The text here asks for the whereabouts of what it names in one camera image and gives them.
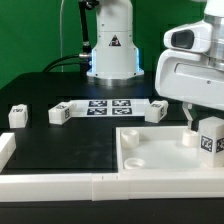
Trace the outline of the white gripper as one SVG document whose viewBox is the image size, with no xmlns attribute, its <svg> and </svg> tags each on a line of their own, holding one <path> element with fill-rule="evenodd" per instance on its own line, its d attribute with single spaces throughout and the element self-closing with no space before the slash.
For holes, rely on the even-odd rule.
<svg viewBox="0 0 224 224">
<path fill-rule="evenodd" d="M 224 72 L 196 53 L 165 50 L 158 61 L 155 88 L 160 96 L 184 102 L 188 129 L 197 116 L 192 104 L 224 111 Z"/>
</svg>

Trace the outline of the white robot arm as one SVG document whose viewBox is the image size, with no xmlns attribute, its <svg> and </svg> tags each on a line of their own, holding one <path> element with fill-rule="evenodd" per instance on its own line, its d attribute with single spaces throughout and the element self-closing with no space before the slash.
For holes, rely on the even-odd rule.
<svg viewBox="0 0 224 224">
<path fill-rule="evenodd" d="M 155 89 L 187 109 L 200 105 L 224 111 L 224 0 L 202 0 L 204 18 L 167 31 Z M 127 86 L 144 71 L 133 43 L 130 0 L 99 0 L 97 44 L 90 53 L 87 78 L 105 86 Z"/>
</svg>

